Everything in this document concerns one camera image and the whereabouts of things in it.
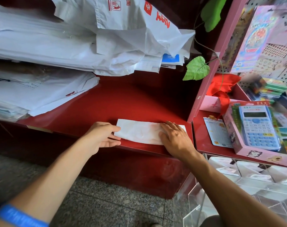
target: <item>granite floor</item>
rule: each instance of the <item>granite floor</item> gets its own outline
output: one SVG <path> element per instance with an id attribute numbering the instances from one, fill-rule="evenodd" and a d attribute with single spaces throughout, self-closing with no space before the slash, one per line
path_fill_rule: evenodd
<path id="1" fill-rule="evenodd" d="M 23 190 L 44 167 L 0 155 L 0 204 Z M 50 226 L 173 226 L 172 200 L 78 177 Z"/>

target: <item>green leaf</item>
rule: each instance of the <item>green leaf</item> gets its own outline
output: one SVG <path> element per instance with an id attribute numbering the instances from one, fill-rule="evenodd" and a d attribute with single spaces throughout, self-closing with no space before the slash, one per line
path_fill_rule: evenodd
<path id="1" fill-rule="evenodd" d="M 182 80 L 201 80 L 210 72 L 210 67 L 206 64 L 202 56 L 196 57 L 187 64 L 187 72 Z"/>
<path id="2" fill-rule="evenodd" d="M 201 11 L 201 19 L 207 32 L 213 30 L 220 21 L 220 13 L 226 0 L 209 0 Z"/>

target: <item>calculator screen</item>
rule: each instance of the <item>calculator screen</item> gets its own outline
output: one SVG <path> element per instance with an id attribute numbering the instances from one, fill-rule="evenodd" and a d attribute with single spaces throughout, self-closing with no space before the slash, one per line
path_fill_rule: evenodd
<path id="1" fill-rule="evenodd" d="M 244 117 L 266 117 L 265 112 L 244 112 Z"/>

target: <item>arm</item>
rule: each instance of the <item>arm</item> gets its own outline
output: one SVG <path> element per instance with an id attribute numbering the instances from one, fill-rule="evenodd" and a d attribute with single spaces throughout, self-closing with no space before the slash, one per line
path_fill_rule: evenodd
<path id="1" fill-rule="evenodd" d="M 164 146 L 172 156 L 190 168 L 227 226 L 287 227 L 281 217 L 213 168 L 195 150 L 180 126 L 171 122 L 161 126 L 168 133 L 168 136 L 163 132 L 159 134 Z"/>
<path id="2" fill-rule="evenodd" d="M 111 134 L 119 130 L 109 123 L 96 122 L 43 175 L 9 203 L 33 218 L 50 223 L 87 160 L 98 152 L 99 147 L 121 144 L 120 138 Z M 3 226 L 12 225 L 0 219 L 0 227 Z"/>

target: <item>red cloth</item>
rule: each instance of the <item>red cloth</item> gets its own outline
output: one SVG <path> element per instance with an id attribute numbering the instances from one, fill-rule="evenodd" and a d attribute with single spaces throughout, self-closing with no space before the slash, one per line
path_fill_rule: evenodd
<path id="1" fill-rule="evenodd" d="M 230 92 L 232 90 L 231 88 L 240 80 L 241 77 L 239 76 L 233 74 L 223 74 L 223 81 L 222 81 L 222 74 L 215 73 L 214 78 L 210 84 L 210 87 L 206 92 L 206 95 L 216 96 L 219 98 L 221 103 L 220 115 L 223 115 L 226 112 L 230 104 L 230 98 L 227 95 L 227 93 Z"/>

